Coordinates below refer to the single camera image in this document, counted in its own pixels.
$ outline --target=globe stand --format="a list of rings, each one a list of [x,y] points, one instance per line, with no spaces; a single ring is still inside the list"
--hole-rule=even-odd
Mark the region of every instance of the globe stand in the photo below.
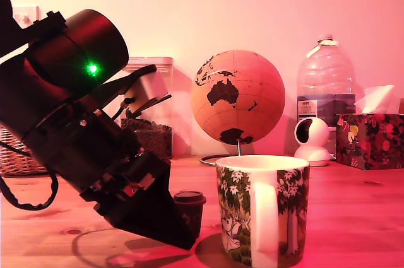
[[[240,146],[240,139],[237,140],[237,150],[239,153],[239,156],[241,155],[241,146]],[[199,162],[202,164],[210,165],[210,166],[216,166],[215,162],[208,162],[207,160],[215,159],[215,158],[226,158],[228,156],[235,156],[236,154],[214,154],[212,156],[204,156],[203,158],[199,159]]]

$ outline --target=white wall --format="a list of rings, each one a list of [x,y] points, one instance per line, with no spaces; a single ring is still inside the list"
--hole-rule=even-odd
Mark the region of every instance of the white wall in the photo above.
[[[296,75],[320,33],[332,32],[350,56],[362,88],[394,84],[389,111],[404,98],[404,0],[12,0],[38,5],[43,15],[65,18],[85,8],[107,16],[121,31],[131,56],[175,60],[176,156],[235,149],[214,141],[195,122],[191,80],[210,56],[229,49],[253,50],[279,70],[287,99],[281,120],[264,139],[245,147],[265,154],[292,154],[296,144]]]

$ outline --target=mug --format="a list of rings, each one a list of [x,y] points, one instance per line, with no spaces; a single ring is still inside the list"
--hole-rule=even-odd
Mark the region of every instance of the mug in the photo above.
[[[303,258],[309,162],[243,155],[216,160],[222,240],[234,261],[291,267]]]

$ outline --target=floral tissue box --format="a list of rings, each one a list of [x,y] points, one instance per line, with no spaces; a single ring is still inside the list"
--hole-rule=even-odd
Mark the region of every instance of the floral tissue box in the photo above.
[[[404,167],[404,115],[337,116],[337,163],[364,170]]]

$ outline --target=jar lid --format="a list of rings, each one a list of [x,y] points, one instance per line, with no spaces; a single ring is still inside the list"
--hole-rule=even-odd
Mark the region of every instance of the jar lid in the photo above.
[[[180,191],[174,195],[174,201],[182,204],[204,204],[206,197],[200,191]]]
[[[129,57],[128,64],[171,64],[171,57]]]

